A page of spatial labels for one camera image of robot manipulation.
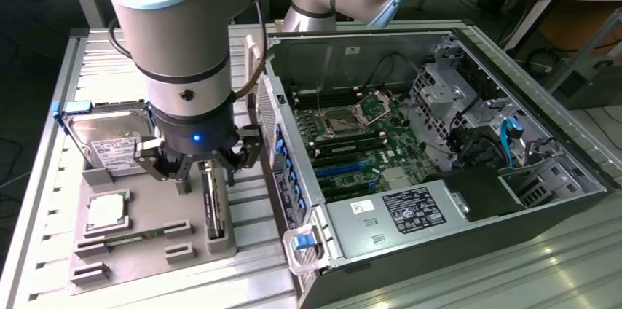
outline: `metal workbench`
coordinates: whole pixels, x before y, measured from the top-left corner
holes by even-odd
[[[457,21],[434,23],[465,26]],[[234,87],[245,81],[249,34],[259,40],[257,26],[231,27]],[[115,52],[106,31],[74,37],[54,101],[139,98],[145,98],[141,75],[131,60]],[[0,306],[294,308],[294,281],[259,165],[237,175],[238,183],[229,189],[239,247],[233,258],[70,296],[65,287],[83,158],[50,111],[0,282]],[[235,116],[239,125],[249,123],[245,103],[235,104]],[[613,308],[622,305],[621,260],[622,197],[614,195],[533,241],[330,308]]]

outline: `floor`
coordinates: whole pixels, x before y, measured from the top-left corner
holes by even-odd
[[[111,17],[110,2],[106,16]],[[271,18],[283,18],[290,0],[270,0]],[[486,11],[476,0],[408,0],[398,13],[400,20],[470,19],[485,33],[500,39],[502,32],[521,16],[524,5],[501,12]],[[67,36],[73,28],[89,27],[78,0],[0,0],[0,268],[8,251],[12,229],[27,188],[45,116],[57,83]],[[238,23],[253,22],[246,12]],[[548,41],[534,36],[518,55]]]

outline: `metal pole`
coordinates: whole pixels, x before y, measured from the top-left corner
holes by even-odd
[[[580,62],[590,55],[594,48],[598,47],[601,40],[612,34],[612,31],[618,26],[618,23],[622,22],[622,8],[616,9],[616,12],[610,15],[610,18],[606,20],[605,24],[602,25],[601,29],[596,32],[593,38],[589,40],[588,44],[581,48],[580,52],[566,64],[564,68],[556,71],[548,79],[545,88],[546,90],[553,93],[557,88],[562,85],[564,81],[566,81],[568,77],[573,73],[574,69]]]
[[[542,14],[538,16],[538,18],[536,19],[536,21],[532,24],[530,28],[528,29],[528,32],[525,32],[524,38],[521,38],[521,40],[518,41],[517,46],[513,49],[508,50],[508,55],[510,55],[513,57],[514,55],[518,54],[521,48],[524,47],[525,43],[529,40],[529,37],[532,37],[532,34],[534,34],[534,32],[538,30],[538,27],[540,27],[542,21],[549,16],[549,13],[556,8],[556,5],[560,3],[560,1],[561,0],[552,0],[549,5],[546,6],[545,10],[542,11]]]

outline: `warning label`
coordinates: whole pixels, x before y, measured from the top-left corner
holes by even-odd
[[[448,222],[425,187],[384,196],[382,199],[402,234]]]
[[[122,171],[138,167],[134,161],[134,145],[138,137],[93,141],[91,145],[99,160],[109,171]]]

